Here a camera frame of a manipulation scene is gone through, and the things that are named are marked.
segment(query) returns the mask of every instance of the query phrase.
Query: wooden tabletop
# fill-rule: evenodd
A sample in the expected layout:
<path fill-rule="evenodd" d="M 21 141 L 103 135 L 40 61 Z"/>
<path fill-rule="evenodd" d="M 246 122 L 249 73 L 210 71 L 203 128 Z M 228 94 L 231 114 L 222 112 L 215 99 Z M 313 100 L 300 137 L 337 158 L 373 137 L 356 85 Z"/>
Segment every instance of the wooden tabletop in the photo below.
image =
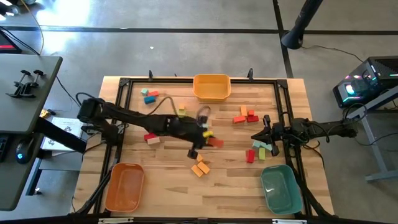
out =
<path fill-rule="evenodd" d="M 115 102 L 120 77 L 104 77 L 99 97 Z M 290 99 L 295 118 L 311 119 L 307 93 L 302 79 L 288 79 Z M 267 207 L 260 173 L 265 167 L 285 164 L 284 152 L 253 164 L 246 163 L 245 150 L 252 146 L 251 135 L 261 131 L 262 122 L 232 124 L 232 118 L 246 105 L 260 118 L 270 115 L 277 122 L 277 109 L 272 85 L 232 84 L 230 97 L 221 103 L 199 102 L 189 83 L 135 83 L 132 89 L 130 110 L 148 113 L 157 103 L 145 105 L 140 91 L 157 90 L 157 102 L 169 95 L 178 106 L 185 104 L 188 116 L 195 116 L 203 105 L 211 107 L 208 120 L 210 130 L 224 140 L 224 148 L 204 147 L 199 150 L 210 172 L 198 178 L 191 166 L 196 161 L 187 157 L 191 143 L 171 137 L 161 137 L 161 143 L 149 146 L 144 141 L 145 129 L 130 125 L 126 130 L 121 162 L 140 164 L 144 168 L 144 189 L 141 202 L 133 213 L 112 213 L 114 217 L 211 217 L 211 218 L 275 218 Z M 172 113 L 168 101 L 156 112 Z M 97 144 L 100 137 L 90 139 L 88 147 Z M 105 145 L 94 148 L 84 156 L 73 204 L 79 209 L 98 185 L 104 158 Z M 302 150 L 302 160 L 308 188 L 326 211 L 333 213 L 328 184 L 322 160 L 311 150 Z"/>

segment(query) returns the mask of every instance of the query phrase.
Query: plastic bin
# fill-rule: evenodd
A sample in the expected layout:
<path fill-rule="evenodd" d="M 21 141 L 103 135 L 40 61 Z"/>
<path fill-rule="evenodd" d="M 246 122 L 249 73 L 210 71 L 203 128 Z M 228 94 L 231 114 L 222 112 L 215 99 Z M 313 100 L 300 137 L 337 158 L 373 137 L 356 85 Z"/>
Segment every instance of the plastic bin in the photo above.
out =
<path fill-rule="evenodd" d="M 111 212 L 133 212 L 139 204 L 144 170 L 138 164 L 119 163 L 112 169 L 105 208 Z"/>
<path fill-rule="evenodd" d="M 261 182 L 267 205 L 276 215 L 287 215 L 301 211 L 303 204 L 299 186 L 292 169 L 287 165 L 265 168 Z"/>
<path fill-rule="evenodd" d="M 231 94 L 231 80 L 225 74 L 198 74 L 193 78 L 193 94 L 199 100 L 223 101 Z"/>

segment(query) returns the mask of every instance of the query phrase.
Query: concrete floor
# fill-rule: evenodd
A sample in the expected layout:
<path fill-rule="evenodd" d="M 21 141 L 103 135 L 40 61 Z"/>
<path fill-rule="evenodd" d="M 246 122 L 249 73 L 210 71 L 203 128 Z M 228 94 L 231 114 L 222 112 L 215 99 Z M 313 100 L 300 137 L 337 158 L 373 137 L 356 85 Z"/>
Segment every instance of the concrete floor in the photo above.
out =
<path fill-rule="evenodd" d="M 51 26 L 125 28 L 276 29 L 272 0 L 42 0 L 33 6 L 39 22 Z M 304 0 L 279 0 L 285 29 L 293 26 Z M 309 29 L 398 30 L 396 0 L 324 0 Z M 28 14 L 0 21 L 0 26 L 32 26 Z M 40 47 L 38 32 L 13 31 L 23 41 Z M 104 75 L 193 76 L 225 73 L 245 77 L 286 77 L 277 34 L 156 34 L 106 32 L 45 32 L 44 55 L 64 61 L 58 77 L 71 94 L 97 95 Z M 306 35 L 304 46 L 323 45 L 356 54 L 361 59 L 398 55 L 396 35 Z M 350 55 L 325 49 L 289 51 L 295 78 L 303 78 L 314 120 L 341 119 L 331 89 L 359 65 Z M 77 107 L 58 84 L 45 105 L 73 118 Z M 397 115 L 369 115 L 377 136 L 397 130 Z M 366 142 L 362 133 L 358 139 Z M 378 172 L 370 148 L 353 139 L 321 140 L 326 176 L 335 213 L 343 218 L 398 222 L 398 179 L 369 184 L 366 174 Z M 390 168 L 397 167 L 397 138 L 381 141 Z M 47 217 L 69 212 L 77 172 L 45 171 L 39 180 L 43 195 L 21 197 L 13 212 L 0 220 Z"/>

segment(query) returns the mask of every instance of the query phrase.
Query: green bowl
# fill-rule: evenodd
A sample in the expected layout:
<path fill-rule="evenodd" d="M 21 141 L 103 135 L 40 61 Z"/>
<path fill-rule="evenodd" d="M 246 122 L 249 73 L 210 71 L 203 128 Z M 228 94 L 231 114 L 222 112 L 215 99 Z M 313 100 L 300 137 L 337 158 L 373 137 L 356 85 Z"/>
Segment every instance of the green bowl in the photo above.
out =
<path fill-rule="evenodd" d="M 276 215 L 301 211 L 303 203 L 292 169 L 287 165 L 265 168 L 261 183 L 269 210 Z"/>

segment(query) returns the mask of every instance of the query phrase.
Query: computer mouse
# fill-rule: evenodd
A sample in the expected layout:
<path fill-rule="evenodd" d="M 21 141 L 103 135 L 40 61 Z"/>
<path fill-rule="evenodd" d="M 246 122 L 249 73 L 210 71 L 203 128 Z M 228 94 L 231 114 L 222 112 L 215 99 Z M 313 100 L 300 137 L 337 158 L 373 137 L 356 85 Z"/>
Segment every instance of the computer mouse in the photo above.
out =
<path fill-rule="evenodd" d="M 16 159 L 20 164 L 25 164 L 32 159 L 33 155 L 33 140 L 32 136 L 27 136 L 19 141 L 16 151 Z"/>

